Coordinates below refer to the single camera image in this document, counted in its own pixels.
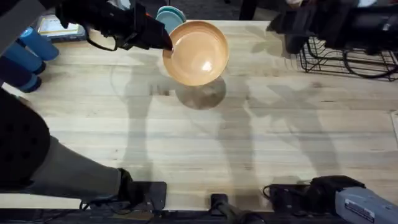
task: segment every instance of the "gray device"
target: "gray device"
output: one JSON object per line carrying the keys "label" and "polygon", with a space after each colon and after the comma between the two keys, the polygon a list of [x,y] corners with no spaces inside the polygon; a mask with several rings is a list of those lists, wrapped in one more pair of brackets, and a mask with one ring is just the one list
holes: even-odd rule
{"label": "gray device", "polygon": [[336,213],[351,223],[398,223],[398,207],[373,191],[349,187],[336,193]]}

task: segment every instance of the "wooden table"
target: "wooden table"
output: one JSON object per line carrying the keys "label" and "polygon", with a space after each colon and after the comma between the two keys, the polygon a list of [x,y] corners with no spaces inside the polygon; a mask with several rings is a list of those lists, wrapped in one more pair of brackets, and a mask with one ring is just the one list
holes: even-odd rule
{"label": "wooden table", "polygon": [[[166,209],[204,210],[210,194],[226,193],[241,208],[265,210],[264,185],[333,174],[398,203],[398,83],[303,73],[281,57],[268,22],[210,22],[231,50],[211,85],[173,81],[159,50],[106,52],[79,42],[57,45],[43,85],[24,98],[74,151],[135,180],[165,181]],[[0,198],[2,207],[78,202]]]}

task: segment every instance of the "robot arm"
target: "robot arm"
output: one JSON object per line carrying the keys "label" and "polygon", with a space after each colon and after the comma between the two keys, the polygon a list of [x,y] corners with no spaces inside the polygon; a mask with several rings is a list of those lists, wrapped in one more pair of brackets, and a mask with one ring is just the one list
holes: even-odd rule
{"label": "robot arm", "polygon": [[53,7],[64,27],[68,23],[80,24],[86,30],[93,28],[105,37],[115,39],[115,48],[106,49],[88,36],[88,42],[101,49],[129,50],[136,46],[171,50],[173,47],[164,24],[148,16],[145,7],[140,4],[123,11],[107,0],[5,0],[0,3],[0,55],[26,27]]}

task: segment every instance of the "gray fabric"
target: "gray fabric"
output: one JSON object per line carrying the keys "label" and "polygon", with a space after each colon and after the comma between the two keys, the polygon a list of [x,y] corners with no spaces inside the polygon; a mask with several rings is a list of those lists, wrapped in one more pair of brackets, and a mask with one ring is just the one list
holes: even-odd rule
{"label": "gray fabric", "polygon": [[51,137],[49,152],[31,178],[28,194],[92,201],[118,194],[119,170],[102,166],[68,149]]}

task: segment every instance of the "blue cup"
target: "blue cup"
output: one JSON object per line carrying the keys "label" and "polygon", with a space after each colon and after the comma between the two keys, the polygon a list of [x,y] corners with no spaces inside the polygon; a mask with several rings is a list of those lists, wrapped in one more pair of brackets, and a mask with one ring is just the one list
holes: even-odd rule
{"label": "blue cup", "polygon": [[17,43],[11,44],[4,56],[34,74],[40,74],[45,69],[45,63],[40,58]]}
{"label": "blue cup", "polygon": [[165,30],[170,34],[176,27],[187,21],[184,13],[173,6],[163,6],[157,11],[156,20],[165,25]]}
{"label": "blue cup", "polygon": [[59,50],[51,43],[51,41],[41,36],[31,27],[28,27],[19,36],[19,39],[42,60],[53,60],[60,53]]}

